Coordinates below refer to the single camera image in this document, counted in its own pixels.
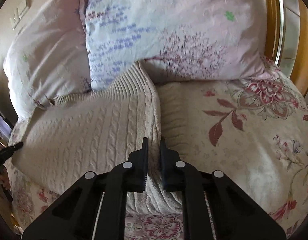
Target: floral bedspread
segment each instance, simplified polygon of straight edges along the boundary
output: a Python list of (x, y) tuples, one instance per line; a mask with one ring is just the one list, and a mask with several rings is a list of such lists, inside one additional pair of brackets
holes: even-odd
[[(201, 171), (224, 171), (290, 236), (308, 213), (308, 106), (265, 62), (276, 80), (181, 84), (189, 140), (182, 158)], [(25, 229), (58, 195), (7, 168), (14, 215)], [(125, 239), (183, 239), (182, 214), (126, 214), (125, 227)]]

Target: green star print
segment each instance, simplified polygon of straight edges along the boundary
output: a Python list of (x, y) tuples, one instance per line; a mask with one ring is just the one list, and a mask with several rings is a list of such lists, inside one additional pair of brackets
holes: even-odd
[(23, 55), (23, 61), (24, 61), (24, 62), (27, 62), (27, 60), (28, 60), (28, 57), (27, 57), (26, 54), (24, 54), (24, 55)]
[(234, 21), (235, 21), (235, 16), (234, 16), (234, 14), (233, 14), (232, 12), (230, 12), (230, 11), (226, 11), (225, 17), (226, 17), (229, 21), (231, 21), (231, 22), (234, 22)]

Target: wall outlet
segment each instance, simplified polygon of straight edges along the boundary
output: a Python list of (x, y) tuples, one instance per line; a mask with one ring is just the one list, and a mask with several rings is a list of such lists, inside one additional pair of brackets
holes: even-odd
[(19, 14), (18, 14), (18, 10), (16, 9), (14, 11), (13, 16), (10, 18), (10, 23), (12, 24), (12, 28), (13, 30), (15, 30), (17, 24), (19, 23), (20, 18), (19, 18)]

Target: white circular marker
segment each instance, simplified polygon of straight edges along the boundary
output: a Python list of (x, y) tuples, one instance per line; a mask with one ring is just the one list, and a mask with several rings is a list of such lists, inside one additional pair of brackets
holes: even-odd
[(132, 166), (133, 166), (133, 163), (130, 163), (130, 162), (123, 163), (123, 168), (125, 169), (132, 168)]
[(179, 168), (184, 168), (185, 167), (185, 162), (182, 162), (182, 161), (178, 161), (175, 163), (176, 167), (179, 167)]
[(94, 177), (95, 177), (95, 173), (92, 171), (85, 173), (85, 179), (92, 179)]
[(222, 178), (224, 176), (224, 173), (222, 171), (214, 171), (213, 174), (217, 178)]

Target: pink pillowcase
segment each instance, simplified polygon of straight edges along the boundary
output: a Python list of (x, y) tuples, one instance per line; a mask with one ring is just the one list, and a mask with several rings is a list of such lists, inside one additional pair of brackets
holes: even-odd
[(252, 0), (81, 0), (80, 12), (93, 90), (143, 59), (154, 83), (272, 78)]
[(49, 99), (91, 89), (79, 0), (49, 0), (12, 42), (4, 62), (19, 119)]

